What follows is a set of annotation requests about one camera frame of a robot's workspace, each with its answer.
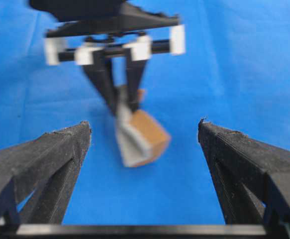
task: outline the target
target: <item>metal rod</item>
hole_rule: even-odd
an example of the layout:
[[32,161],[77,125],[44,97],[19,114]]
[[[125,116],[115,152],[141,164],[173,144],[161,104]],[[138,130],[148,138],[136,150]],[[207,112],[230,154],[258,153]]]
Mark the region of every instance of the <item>metal rod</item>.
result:
[[0,238],[269,238],[261,225],[233,226],[1,226]]
[[[153,41],[151,46],[152,54],[161,54],[170,52],[170,42],[169,40],[157,40]],[[59,53],[60,61],[74,61],[75,48],[69,48],[65,52]],[[124,56],[123,44],[109,45],[104,49],[105,57],[114,58]]]

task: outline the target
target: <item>white plastic block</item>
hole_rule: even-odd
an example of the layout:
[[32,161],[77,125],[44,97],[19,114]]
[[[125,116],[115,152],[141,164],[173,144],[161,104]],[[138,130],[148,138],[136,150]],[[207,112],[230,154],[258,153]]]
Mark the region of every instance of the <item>white plastic block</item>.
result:
[[151,58],[151,38],[140,36],[136,41],[127,43],[123,47],[131,48],[131,58],[133,61],[144,61]]
[[93,52],[102,49],[102,47],[83,45],[76,49],[74,53],[74,60],[79,66],[92,65],[94,64]]
[[184,25],[171,27],[170,52],[172,55],[181,55],[186,52],[186,31]]
[[67,48],[66,40],[62,37],[47,37],[44,41],[46,63],[54,66],[60,64],[59,53]]

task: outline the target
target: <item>blue tablecloth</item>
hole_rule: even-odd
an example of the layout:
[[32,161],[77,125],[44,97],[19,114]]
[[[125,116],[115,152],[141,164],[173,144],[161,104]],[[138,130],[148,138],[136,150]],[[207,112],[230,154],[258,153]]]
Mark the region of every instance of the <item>blue tablecloth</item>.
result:
[[[113,118],[82,70],[45,64],[43,34],[55,19],[24,0],[0,0],[0,149],[88,120],[92,145],[65,224],[222,224],[197,124],[208,117],[290,150],[290,1],[131,2],[186,24],[187,54],[153,56],[142,82],[142,108],[173,137],[166,153],[149,166],[122,166]],[[114,62],[122,83],[124,61]]]

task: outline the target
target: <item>textured black surface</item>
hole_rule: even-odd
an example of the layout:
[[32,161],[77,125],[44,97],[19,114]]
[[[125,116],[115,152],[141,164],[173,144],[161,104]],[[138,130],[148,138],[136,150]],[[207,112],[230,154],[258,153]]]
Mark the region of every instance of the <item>textured black surface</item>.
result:
[[[89,123],[82,122],[0,150],[0,216],[9,214],[17,222],[15,204],[38,188],[34,195],[42,191],[40,202],[34,199],[30,203],[39,206],[35,210],[41,213],[51,209],[55,211],[58,207],[60,211],[52,210],[50,215],[42,218],[49,219],[46,222],[60,222],[90,140]],[[40,185],[49,179],[47,186],[42,189]]]
[[134,112],[139,109],[138,88],[140,86],[147,60],[133,61],[131,49],[125,49],[125,56],[128,104],[130,109]]
[[266,204],[264,223],[272,224],[275,216],[290,223],[289,151],[203,120],[199,123],[198,140],[228,223],[243,223],[238,219],[262,214],[259,203],[243,190],[243,185]]
[[111,59],[105,58],[103,50],[94,51],[93,59],[94,63],[84,65],[83,71],[103,97],[111,113],[116,115],[117,90],[113,81]]
[[31,0],[30,5],[37,10],[52,13],[59,21],[69,21],[55,30],[48,31],[47,37],[119,34],[180,24],[178,16],[168,17],[162,13],[145,12],[123,0],[83,0],[82,2],[54,0],[51,1],[52,3],[39,1]]
[[126,0],[30,0],[36,10],[53,14],[59,21],[86,20],[93,17],[115,16]]

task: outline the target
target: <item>wooden block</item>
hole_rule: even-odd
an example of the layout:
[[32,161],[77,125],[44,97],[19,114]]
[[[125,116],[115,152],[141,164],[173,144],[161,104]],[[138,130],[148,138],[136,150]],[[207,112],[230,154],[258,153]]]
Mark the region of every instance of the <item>wooden block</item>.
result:
[[167,148],[171,137],[149,114],[137,110],[131,117],[129,124],[134,127],[151,145],[152,156],[133,167],[139,167],[155,161]]

